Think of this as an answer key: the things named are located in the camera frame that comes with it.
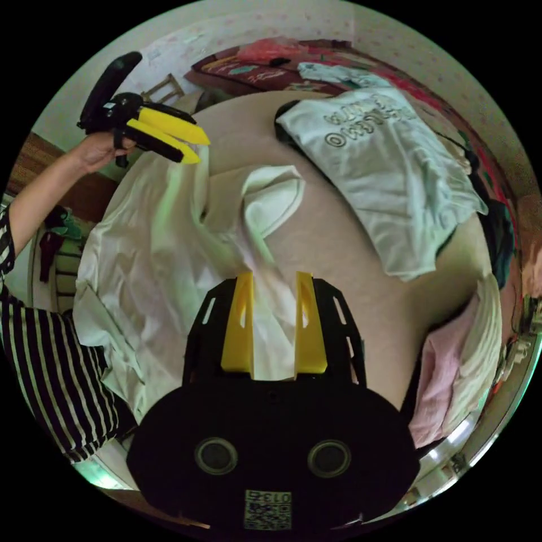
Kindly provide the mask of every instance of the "wooden chair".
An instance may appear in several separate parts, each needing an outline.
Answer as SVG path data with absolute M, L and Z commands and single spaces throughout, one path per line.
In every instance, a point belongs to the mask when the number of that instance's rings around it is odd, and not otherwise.
M 150 90 L 148 90 L 146 92 L 141 92 L 141 97 L 146 102 L 153 102 L 154 100 L 152 99 L 152 95 L 156 94 L 160 89 L 164 88 L 167 85 L 171 85 L 173 87 L 173 91 L 170 92 L 169 94 L 166 94 L 163 98 L 160 98 L 158 101 L 156 101 L 156 103 L 165 103 L 168 100 L 171 100 L 172 98 L 174 98 L 175 96 L 178 96 L 180 98 L 180 97 L 185 95 L 184 91 L 181 88 L 181 85 L 169 73 L 167 75 L 167 77 L 162 82 L 160 82 L 157 85 L 153 86 L 152 89 L 150 89 Z

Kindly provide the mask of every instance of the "striped shirt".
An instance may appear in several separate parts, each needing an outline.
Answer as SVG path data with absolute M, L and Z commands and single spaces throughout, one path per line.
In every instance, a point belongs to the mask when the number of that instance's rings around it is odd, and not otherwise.
M 4 277 L 15 263 L 15 247 L 11 237 L 10 219 L 8 209 L 0 212 L 0 292 L 4 287 Z
M 0 341 L 36 421 L 71 463 L 85 461 L 135 426 L 126 404 L 102 385 L 100 347 L 79 343 L 73 319 L 10 296 L 4 278 L 14 267 L 8 210 L 0 213 Z

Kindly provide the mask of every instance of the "camera lens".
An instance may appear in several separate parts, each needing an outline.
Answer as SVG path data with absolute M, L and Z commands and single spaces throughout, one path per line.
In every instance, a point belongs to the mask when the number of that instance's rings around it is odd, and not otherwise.
M 338 440 L 325 440 L 309 452 L 308 466 L 320 478 L 334 478 L 350 466 L 350 450 Z
M 227 474 L 235 469 L 237 451 L 227 440 L 210 438 L 196 446 L 195 459 L 199 468 L 207 474 Z

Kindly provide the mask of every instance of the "beige bed sheet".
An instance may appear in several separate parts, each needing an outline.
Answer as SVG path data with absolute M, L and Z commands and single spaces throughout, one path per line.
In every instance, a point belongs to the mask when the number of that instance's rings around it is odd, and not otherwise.
M 275 138 L 273 119 L 281 105 L 322 97 L 299 91 L 251 94 L 195 118 L 211 140 L 211 175 L 249 164 L 297 167 L 307 183 L 303 202 L 268 237 L 268 246 L 292 289 L 295 273 L 306 271 L 343 292 L 365 341 L 368 386 L 399 409 L 427 329 L 473 295 L 477 280 L 491 272 L 489 253 L 473 216 L 457 229 L 436 271 L 408 283 L 386 276 L 347 203 L 316 168 Z

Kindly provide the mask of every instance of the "hand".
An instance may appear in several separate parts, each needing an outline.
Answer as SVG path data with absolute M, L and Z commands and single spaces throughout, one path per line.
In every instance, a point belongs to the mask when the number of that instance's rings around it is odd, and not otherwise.
M 117 156 L 130 154 L 136 147 L 131 139 L 123 139 L 124 149 L 115 149 L 113 134 L 97 132 L 88 135 L 68 155 L 73 158 L 78 167 L 85 173 L 94 173 L 106 166 Z

